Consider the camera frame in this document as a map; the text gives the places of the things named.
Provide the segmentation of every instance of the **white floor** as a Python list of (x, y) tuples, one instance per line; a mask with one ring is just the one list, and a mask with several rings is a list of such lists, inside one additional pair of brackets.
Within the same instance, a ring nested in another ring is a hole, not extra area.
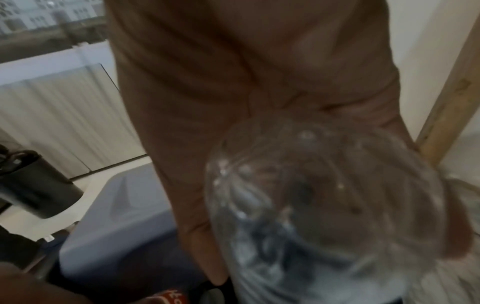
[(46, 237), (80, 220), (103, 186), (114, 175), (151, 162), (149, 157), (144, 157), (75, 181), (74, 183), (84, 191), (82, 198), (56, 216), (41, 219), (19, 207), (12, 206), (0, 214), (0, 225), (10, 233), (20, 234), (32, 240)]

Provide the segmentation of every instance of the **clear plastic bottle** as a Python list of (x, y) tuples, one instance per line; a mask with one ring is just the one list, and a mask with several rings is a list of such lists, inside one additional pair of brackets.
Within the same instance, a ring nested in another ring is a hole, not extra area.
[(321, 114), (235, 126), (206, 203), (244, 304), (384, 304), (441, 254), (443, 184), (393, 135)]

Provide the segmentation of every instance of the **hand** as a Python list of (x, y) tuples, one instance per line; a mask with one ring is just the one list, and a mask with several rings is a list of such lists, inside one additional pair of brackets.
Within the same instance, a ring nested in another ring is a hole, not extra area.
[[(415, 148), (382, 0), (105, 2), (120, 92), (172, 203), (182, 244), (215, 284), (228, 271), (203, 201), (210, 149), (235, 122), (304, 108), (387, 129)], [(472, 230), (455, 196), (446, 255)]]

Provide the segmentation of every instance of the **transparent plastic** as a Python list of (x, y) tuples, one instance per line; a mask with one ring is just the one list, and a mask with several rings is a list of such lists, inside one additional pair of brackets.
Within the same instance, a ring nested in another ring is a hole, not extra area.
[(437, 172), (390, 133), (321, 114), (236, 125), (205, 190), (244, 304), (388, 303), (443, 249)]

